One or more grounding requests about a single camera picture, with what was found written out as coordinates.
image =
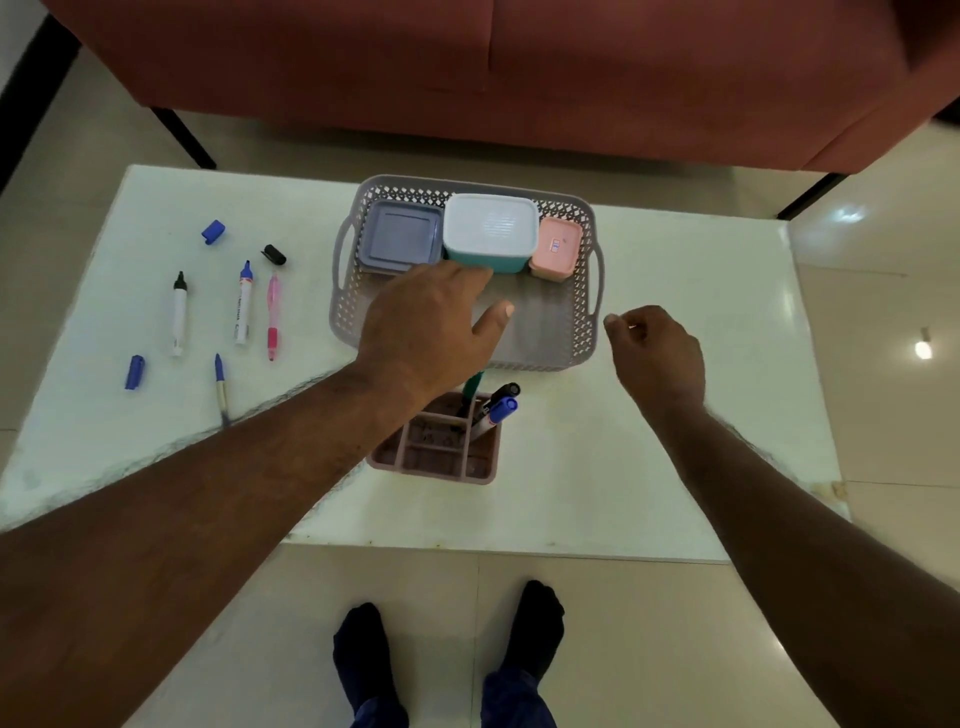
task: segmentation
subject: blue jeans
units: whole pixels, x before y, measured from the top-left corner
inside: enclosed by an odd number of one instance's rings
[[[537,683],[515,667],[491,672],[483,681],[483,728],[557,728]],[[396,700],[375,697],[360,706],[352,728],[407,728],[410,720]]]

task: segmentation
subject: basket handle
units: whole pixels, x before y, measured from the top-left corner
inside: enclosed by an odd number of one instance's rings
[[[337,232],[337,241],[333,244],[333,291],[337,293],[340,288],[340,253],[344,249],[344,240],[347,239],[347,231],[353,227],[353,218],[348,216],[340,226]]]
[[[607,266],[604,264],[603,251],[600,250],[599,245],[594,243],[590,252],[597,256],[597,303],[593,311],[589,313],[589,317],[593,319],[593,330],[596,331],[597,318],[600,316],[600,303],[603,302],[603,289],[607,284]]]

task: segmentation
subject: table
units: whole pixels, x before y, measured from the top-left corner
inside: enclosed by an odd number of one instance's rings
[[[196,441],[218,423],[213,355],[234,416],[336,370],[354,351],[327,324],[333,241],[356,185],[133,166],[87,265],[10,463],[0,526],[51,510]],[[784,223],[598,206],[603,311],[660,303],[702,342],[708,403],[806,484],[838,480]],[[212,247],[200,232],[228,231]],[[282,348],[267,361],[259,250],[282,270]],[[244,260],[258,275],[252,340],[232,342]],[[190,285],[187,350],[169,355],[171,290]],[[130,358],[147,359],[126,392]],[[727,556],[620,389],[603,334],[560,373],[490,371],[522,407],[487,486],[356,469],[289,535],[306,544],[401,546],[723,562]]]

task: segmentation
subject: pink pen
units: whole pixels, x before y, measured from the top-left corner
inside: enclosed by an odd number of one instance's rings
[[[274,273],[267,286],[267,310],[270,311],[270,327],[267,329],[267,358],[273,361],[276,358],[276,347],[279,344],[280,332],[277,329],[277,320],[280,317],[280,279]]]

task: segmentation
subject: blue cap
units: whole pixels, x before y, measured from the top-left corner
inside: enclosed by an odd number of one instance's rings
[[[488,414],[487,417],[490,418],[490,421],[494,425],[499,425],[512,414],[514,414],[519,407],[520,405],[516,403],[516,398],[504,397],[497,404],[490,408],[490,414]]]
[[[145,366],[147,366],[146,360],[140,354],[134,354],[130,360],[130,368],[127,370],[127,383],[124,384],[124,389],[134,390],[140,386]]]
[[[224,234],[224,230],[226,229],[226,225],[219,220],[214,220],[212,223],[206,226],[206,230],[201,232],[200,235],[204,237],[207,245],[213,245],[215,242],[217,242],[217,238]]]

